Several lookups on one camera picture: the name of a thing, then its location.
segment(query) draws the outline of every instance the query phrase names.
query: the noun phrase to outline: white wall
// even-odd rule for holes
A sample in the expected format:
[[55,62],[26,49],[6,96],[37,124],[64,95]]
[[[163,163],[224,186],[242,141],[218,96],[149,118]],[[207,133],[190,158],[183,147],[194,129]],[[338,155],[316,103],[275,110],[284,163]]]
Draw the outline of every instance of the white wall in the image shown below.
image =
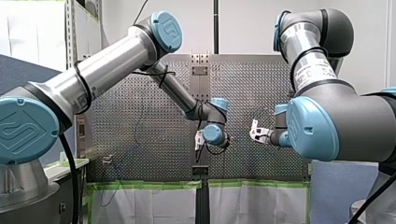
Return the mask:
[[[102,0],[104,46],[126,35],[143,2]],[[276,16],[284,9],[315,8],[318,8],[318,0],[219,0],[219,51],[273,53]],[[177,53],[213,52],[213,0],[150,0],[140,19],[157,10],[171,12],[180,22],[183,45]]]
[[[144,0],[102,0],[102,43],[112,44],[126,35]],[[183,45],[177,53],[205,53],[212,47],[212,0],[150,0],[140,16],[145,19],[155,11],[171,12],[183,32]]]
[[283,11],[318,8],[318,0],[219,0],[219,52],[277,54],[273,51],[276,17]]
[[337,8],[352,21],[355,42],[339,77],[350,82],[358,93],[386,87],[388,1],[319,0],[319,7]]
[[0,54],[63,71],[64,3],[0,1]]

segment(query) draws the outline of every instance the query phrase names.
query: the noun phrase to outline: black cable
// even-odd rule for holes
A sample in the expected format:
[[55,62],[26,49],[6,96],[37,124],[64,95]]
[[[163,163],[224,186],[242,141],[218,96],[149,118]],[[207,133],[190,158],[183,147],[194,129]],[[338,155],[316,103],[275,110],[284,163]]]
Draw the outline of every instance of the black cable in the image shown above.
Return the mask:
[[158,77],[158,76],[163,76],[163,75],[167,75],[167,74],[172,74],[175,75],[175,72],[163,72],[163,73],[144,73],[144,72],[132,72],[132,74],[136,74],[136,75],[140,75],[140,76],[146,76],[146,77]]
[[76,74],[77,74],[77,77],[78,77],[79,81],[82,83],[82,85],[84,86],[85,92],[87,93],[87,105],[85,106],[85,108],[83,110],[78,112],[77,115],[80,115],[80,114],[83,114],[83,113],[87,112],[91,108],[91,105],[92,105],[92,93],[91,93],[90,86],[88,86],[87,81],[81,75],[81,73],[79,72],[79,69],[78,69],[78,64],[80,62],[81,61],[76,61],[73,64],[73,66],[74,66],[74,69],[76,70]]
[[197,132],[201,128],[201,124],[202,124],[202,121],[203,121],[202,115],[204,114],[204,106],[202,104],[202,101],[196,99],[196,104],[198,104],[198,102],[199,102],[200,105],[199,105],[198,112],[197,112],[198,119],[199,119],[198,126],[197,126]]
[[166,75],[168,74],[172,74],[173,76],[176,75],[176,72],[168,72],[168,65],[165,66],[165,71],[163,73],[145,73],[145,72],[132,72],[132,74],[136,74],[136,75],[141,75],[141,76],[146,76],[146,77],[157,77],[157,76],[163,76],[163,78],[161,78],[160,84],[158,84],[158,88],[161,88],[161,86],[163,85],[163,82],[166,79]]
[[[133,144],[133,146],[132,146],[132,148],[131,148],[131,150],[135,150],[135,149],[138,149],[138,148],[140,148],[140,146],[141,146],[141,144],[137,141],[137,130],[138,130],[138,127],[139,127],[139,124],[140,124],[140,122],[142,121],[142,119],[144,118],[144,115],[145,115],[145,105],[144,105],[144,97],[143,97],[143,94],[144,94],[144,89],[141,91],[141,94],[142,94],[142,96],[141,96],[141,99],[142,99],[142,101],[141,101],[141,112],[140,112],[140,116],[139,116],[139,118],[137,119],[137,122],[136,122],[136,124],[134,125],[134,144]],[[128,152],[129,152],[130,150],[129,149],[127,149],[126,151],[125,151],[125,153],[123,154],[123,156],[122,156],[122,159],[121,159],[121,161],[119,162],[119,164],[120,164],[120,166],[123,166],[124,165],[124,160],[127,158],[127,155],[128,155]],[[116,187],[116,189],[114,190],[114,192],[113,192],[113,194],[111,195],[111,197],[110,197],[110,199],[108,200],[108,202],[107,203],[105,203],[105,204],[103,204],[103,200],[104,200],[104,195],[105,195],[105,189],[106,189],[106,186],[103,186],[102,187],[102,192],[101,192],[101,207],[107,207],[107,206],[109,206],[110,204],[111,204],[111,202],[113,201],[113,199],[114,199],[114,197],[116,196],[116,194],[117,194],[117,192],[118,192],[118,190],[120,189],[120,186],[121,186],[121,184],[122,184],[122,180],[123,180],[123,177],[122,177],[122,174],[121,174],[121,170],[123,169],[123,167],[117,167],[116,165],[114,165],[114,169],[117,171],[117,173],[118,173],[118,175],[119,175],[119,184],[117,185],[117,187]],[[104,176],[105,176],[105,171],[106,170],[104,170],[103,171],[103,173],[102,173],[102,179],[104,178]]]
[[[284,10],[284,11],[280,14],[280,16],[279,16],[280,23],[282,22],[283,17],[286,16],[286,14],[288,14],[288,13],[290,13],[290,11]],[[279,25],[278,25],[278,27],[277,27],[277,48],[279,49],[280,55],[282,55],[283,60],[285,60],[286,63],[289,63],[289,62],[288,62],[288,59],[286,58],[285,53],[283,53],[282,46],[280,45],[280,42],[281,42],[281,41],[280,41],[280,36],[282,35],[281,32],[280,32],[280,26],[281,26],[280,23],[279,23]]]
[[160,84],[158,84],[158,88],[161,88],[161,86],[163,85],[163,82],[166,79],[166,75],[168,74],[168,64],[165,66],[165,75],[163,75],[163,78],[161,78]]
[[213,156],[218,156],[218,155],[221,155],[221,154],[223,154],[226,150],[227,150],[227,147],[225,147],[222,151],[220,151],[220,152],[214,152],[214,151],[212,151],[211,149],[210,149],[210,147],[207,145],[207,143],[204,143],[204,145],[206,146],[206,150],[210,153],[210,154],[212,154]]
[[379,188],[372,196],[370,196],[366,202],[359,208],[358,212],[349,220],[348,224],[356,224],[358,223],[358,219],[361,214],[367,209],[370,204],[377,199],[387,188],[389,188],[396,180],[396,173],[394,173],[388,180],[385,182],[381,188]]
[[303,52],[301,52],[297,58],[294,60],[293,64],[291,65],[291,69],[290,69],[290,84],[293,87],[293,90],[296,91],[295,86],[294,86],[294,69],[297,66],[297,62],[299,62],[305,55],[307,55],[308,53],[311,52],[322,52],[326,57],[328,56],[328,52],[326,49],[324,49],[323,47],[312,47],[310,49],[306,49]]
[[76,164],[73,158],[73,152],[70,149],[69,144],[67,143],[67,139],[62,133],[59,135],[61,139],[62,146],[64,147],[64,153],[66,154],[67,160],[70,165],[70,175],[72,176],[72,186],[73,186],[73,216],[72,216],[72,224],[78,224],[78,173],[76,169]]
[[147,3],[148,1],[149,1],[149,0],[146,0],[145,3],[143,3],[143,6],[140,8],[140,11],[139,11],[139,13],[138,13],[137,16],[136,16],[136,19],[134,19],[134,25],[136,24],[137,20],[139,20],[140,14],[142,14],[142,11],[143,11],[143,9],[145,8],[146,3]]
[[[113,194],[111,195],[111,197],[110,197],[110,199],[108,200],[108,202],[105,203],[105,204],[103,204],[103,196],[105,195],[106,184],[103,185],[103,187],[102,187],[102,192],[101,192],[101,195],[100,195],[100,199],[101,199],[101,200],[100,200],[100,206],[101,206],[101,207],[107,207],[109,204],[111,204],[111,201],[113,201],[114,197],[116,196],[117,191],[120,189],[122,177],[121,177],[121,175],[120,175],[120,171],[119,171],[117,168],[116,168],[116,170],[117,170],[118,173],[119,173],[119,179],[120,179],[120,180],[119,180],[119,184],[117,185],[116,189],[114,190],[114,192],[113,192]],[[105,176],[105,171],[106,171],[106,170],[104,170],[103,173],[102,173],[102,179],[103,179],[103,177]]]

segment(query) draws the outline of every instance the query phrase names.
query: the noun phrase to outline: pegboard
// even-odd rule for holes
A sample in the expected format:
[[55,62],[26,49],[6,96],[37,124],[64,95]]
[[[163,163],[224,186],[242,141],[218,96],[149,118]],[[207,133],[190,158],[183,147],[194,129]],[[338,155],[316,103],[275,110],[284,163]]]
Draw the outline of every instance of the pegboard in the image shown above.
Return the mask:
[[[190,55],[163,61],[185,88],[230,101],[226,130],[233,143],[225,154],[202,157],[210,178],[306,180],[307,161],[294,150],[258,145],[249,138],[253,118],[272,128],[275,105],[288,101],[289,68],[281,57],[210,55],[209,73],[199,79],[191,75]],[[93,103],[87,122],[87,148],[94,151],[90,182],[192,179],[196,124],[183,119],[150,77],[125,78]],[[109,155],[113,165],[103,164]]]
[[[188,62],[164,62],[188,88]],[[99,97],[89,113],[95,147],[89,181],[191,179],[191,123],[151,77],[129,75]],[[110,155],[113,165],[103,164]]]

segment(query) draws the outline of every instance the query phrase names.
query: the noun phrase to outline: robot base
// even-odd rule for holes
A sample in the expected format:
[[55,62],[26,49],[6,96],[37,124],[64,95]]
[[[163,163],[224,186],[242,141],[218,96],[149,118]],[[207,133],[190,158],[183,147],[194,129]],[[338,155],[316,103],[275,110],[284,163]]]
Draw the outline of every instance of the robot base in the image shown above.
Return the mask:
[[47,194],[30,203],[0,208],[1,224],[59,224],[61,223],[61,195],[59,185],[51,183]]

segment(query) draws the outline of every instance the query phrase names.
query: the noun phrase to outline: blue joint cap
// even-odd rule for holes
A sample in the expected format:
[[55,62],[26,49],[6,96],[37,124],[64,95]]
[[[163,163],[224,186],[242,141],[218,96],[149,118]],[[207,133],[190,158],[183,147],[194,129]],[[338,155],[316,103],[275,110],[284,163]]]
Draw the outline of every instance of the blue joint cap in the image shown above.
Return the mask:
[[36,160],[59,135],[59,121],[46,105],[28,98],[0,98],[0,164]]
[[381,92],[387,92],[387,93],[392,93],[393,95],[396,95],[396,87],[387,87],[383,89]]
[[228,100],[224,99],[224,98],[212,98],[212,100],[210,101],[210,103],[212,105],[217,106],[218,108],[224,110],[225,112],[228,111]]
[[289,140],[302,157],[333,161],[339,151],[338,133],[324,108],[309,97],[292,99],[286,112]]
[[285,113],[287,109],[288,109],[288,105],[276,105],[275,115]]
[[288,131],[283,132],[279,137],[279,145],[281,147],[291,147]]
[[221,128],[216,124],[209,124],[204,128],[205,141],[213,146],[218,146],[223,141]]
[[182,33],[176,18],[168,12],[160,11],[151,15],[151,29],[161,47],[168,53],[180,49]]

